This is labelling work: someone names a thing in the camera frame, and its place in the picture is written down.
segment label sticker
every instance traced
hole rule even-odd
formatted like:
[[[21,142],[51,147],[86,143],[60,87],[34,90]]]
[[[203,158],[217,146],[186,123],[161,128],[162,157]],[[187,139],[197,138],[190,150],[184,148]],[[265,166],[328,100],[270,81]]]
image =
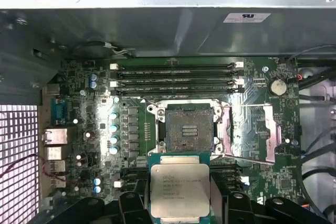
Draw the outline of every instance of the label sticker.
[[[229,13],[223,23],[260,23],[271,13]]]

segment cable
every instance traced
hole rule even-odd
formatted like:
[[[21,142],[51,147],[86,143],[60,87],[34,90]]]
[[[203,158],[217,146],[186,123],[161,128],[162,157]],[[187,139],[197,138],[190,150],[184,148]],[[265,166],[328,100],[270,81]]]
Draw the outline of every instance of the cable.
[[[322,217],[323,219],[325,219],[326,217],[324,216],[324,214],[319,210],[319,208],[315,205],[315,203],[313,202],[313,200],[310,198],[307,189],[303,183],[303,179],[302,179],[302,164],[313,159],[316,158],[318,156],[321,156],[327,152],[333,151],[336,148],[336,143],[332,143],[329,145],[326,145],[308,155],[306,155],[304,158],[299,159],[296,165],[296,171],[297,171],[297,182],[299,184],[299,186],[301,187],[301,191],[302,194],[304,195],[305,199],[308,201],[308,203],[310,204],[311,208],[314,210],[315,214],[317,214],[318,216]]]
[[[325,97],[323,97],[323,96],[317,96],[317,95],[315,95],[315,96],[309,96],[309,95],[300,94],[299,98],[301,100],[306,100],[306,101],[316,101],[316,102],[317,101],[325,101]]]
[[[11,164],[9,164],[9,166],[5,169],[5,171],[3,173],[0,174],[0,178],[2,178],[5,174],[9,173],[16,164],[22,162],[23,160],[26,160],[27,158],[30,158],[30,157],[37,157],[39,159],[41,159],[43,165],[42,165],[42,173],[50,178],[54,178],[54,179],[57,179],[57,180],[60,180],[60,181],[63,181],[63,182],[67,182],[67,183],[70,183],[70,184],[77,184],[77,181],[73,181],[73,180],[68,180],[68,179],[62,179],[60,177],[57,177],[56,175],[54,174],[49,174],[47,173],[45,170],[45,165],[46,165],[46,161],[43,157],[37,155],[37,154],[29,154],[25,157],[22,157],[22,158],[19,158],[18,160],[12,162]]]
[[[317,205],[315,205],[314,201],[310,198],[307,189],[303,183],[303,179],[302,179],[302,160],[299,160],[297,162],[297,166],[296,166],[296,173],[297,173],[297,182],[301,188],[302,194],[304,196],[304,198],[306,199],[306,201],[309,203],[309,205],[311,206],[311,208],[314,210],[315,214],[317,214],[318,216],[322,217],[323,219],[325,219],[326,217],[324,216],[324,214],[321,212],[321,210],[317,207]]]
[[[336,77],[336,69],[328,68],[314,76],[310,76],[305,78],[304,80],[299,82],[299,90],[309,88],[313,85],[316,85],[324,80],[335,78]]]
[[[303,174],[302,179],[305,180],[306,178],[310,177],[311,175],[317,174],[317,173],[328,173],[330,176],[336,177],[336,169],[331,167],[326,168],[317,168],[314,170],[310,170]]]
[[[291,55],[286,61],[285,61],[285,64],[287,66],[287,68],[294,74],[294,76],[297,76],[298,72],[295,71],[295,69],[291,66],[290,64],[290,61],[292,59],[295,59],[296,57],[298,57],[299,55],[304,55],[305,53],[307,52],[311,52],[311,51],[315,51],[315,50],[318,50],[318,49],[322,49],[322,48],[328,48],[328,47],[332,47],[332,48],[336,48],[336,45],[333,45],[333,44],[330,44],[330,45],[322,45],[322,46],[316,46],[316,47],[311,47],[311,48],[308,48],[308,49],[305,49],[301,52],[298,52],[296,54],[293,54]]]
[[[80,43],[72,49],[71,53],[74,53],[75,51],[81,48],[93,47],[93,46],[110,48],[115,55],[126,56],[127,58],[134,58],[128,50],[114,46],[111,43],[104,42],[104,41],[88,41],[88,42]]]
[[[336,211],[336,205],[329,205],[323,211],[324,216],[328,217],[329,214]]]
[[[312,149],[312,147],[318,142],[320,141],[324,136],[326,136],[328,133],[332,132],[336,130],[336,126],[330,127],[324,131],[322,131],[316,138],[315,140],[308,146],[308,148],[306,149],[306,153],[309,153],[309,151]]]

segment motherboard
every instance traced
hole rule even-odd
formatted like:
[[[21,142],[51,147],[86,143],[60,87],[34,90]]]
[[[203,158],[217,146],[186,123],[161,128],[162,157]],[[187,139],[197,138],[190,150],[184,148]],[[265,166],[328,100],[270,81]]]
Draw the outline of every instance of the motherboard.
[[[57,82],[50,128],[76,137],[48,160],[69,197],[134,190],[152,153],[210,153],[210,170],[260,204],[300,197],[298,81],[281,58],[67,60]]]

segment perforated metal grille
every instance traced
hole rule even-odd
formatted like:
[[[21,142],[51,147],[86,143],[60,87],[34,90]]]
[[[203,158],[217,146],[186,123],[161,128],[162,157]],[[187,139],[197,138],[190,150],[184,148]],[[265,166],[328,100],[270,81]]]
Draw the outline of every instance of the perforated metal grille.
[[[0,105],[0,174],[38,153],[37,107]],[[38,159],[30,157],[0,178],[0,222],[27,223],[38,211]]]

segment cpu socket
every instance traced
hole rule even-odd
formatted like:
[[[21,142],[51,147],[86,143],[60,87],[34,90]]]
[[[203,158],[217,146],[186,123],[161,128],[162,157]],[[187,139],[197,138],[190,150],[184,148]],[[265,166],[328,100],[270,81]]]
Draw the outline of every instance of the cpu socket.
[[[156,148],[150,153],[230,154],[230,106],[212,99],[163,100],[147,106],[155,116]]]

